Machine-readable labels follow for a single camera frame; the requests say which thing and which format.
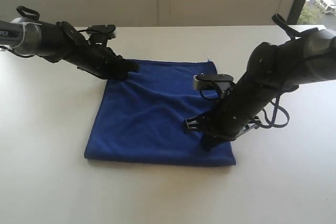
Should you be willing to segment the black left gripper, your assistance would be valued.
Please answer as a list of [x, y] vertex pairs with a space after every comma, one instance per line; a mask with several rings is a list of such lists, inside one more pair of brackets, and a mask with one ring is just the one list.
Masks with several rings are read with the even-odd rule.
[[129, 72], [139, 72], [139, 65], [124, 59], [107, 46], [108, 39], [102, 34], [88, 34], [87, 28], [76, 30], [68, 22], [59, 22], [65, 44], [60, 58], [99, 79], [123, 81]]

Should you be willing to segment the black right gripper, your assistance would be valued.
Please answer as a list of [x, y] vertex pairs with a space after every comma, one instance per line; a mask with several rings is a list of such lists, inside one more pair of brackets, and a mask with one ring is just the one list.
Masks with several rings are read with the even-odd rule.
[[197, 115], [183, 121], [183, 132], [210, 132], [203, 134], [201, 148], [211, 151], [213, 148], [232, 140], [264, 107], [279, 95], [280, 78], [284, 71], [280, 69], [280, 58], [284, 56], [286, 44], [274, 45], [262, 42], [251, 53], [246, 72], [220, 100], [208, 115]]

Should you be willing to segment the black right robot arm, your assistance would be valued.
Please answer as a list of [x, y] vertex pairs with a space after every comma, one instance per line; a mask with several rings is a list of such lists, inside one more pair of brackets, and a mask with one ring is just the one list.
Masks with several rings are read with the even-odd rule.
[[227, 74], [198, 74], [194, 89], [214, 90], [211, 108], [183, 122], [186, 133], [200, 132], [209, 151], [252, 129], [277, 128], [280, 98], [300, 85], [335, 79], [335, 31], [308, 29], [284, 44], [262, 42], [251, 53], [238, 81]]

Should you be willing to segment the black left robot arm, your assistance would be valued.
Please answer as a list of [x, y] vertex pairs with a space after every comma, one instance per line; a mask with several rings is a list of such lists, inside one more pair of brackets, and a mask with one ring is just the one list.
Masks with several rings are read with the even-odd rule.
[[39, 56], [51, 63], [66, 61], [99, 79], [123, 81], [139, 65], [107, 46], [116, 37], [115, 25], [76, 30], [68, 22], [55, 24], [26, 17], [1, 22], [1, 48], [22, 57]]

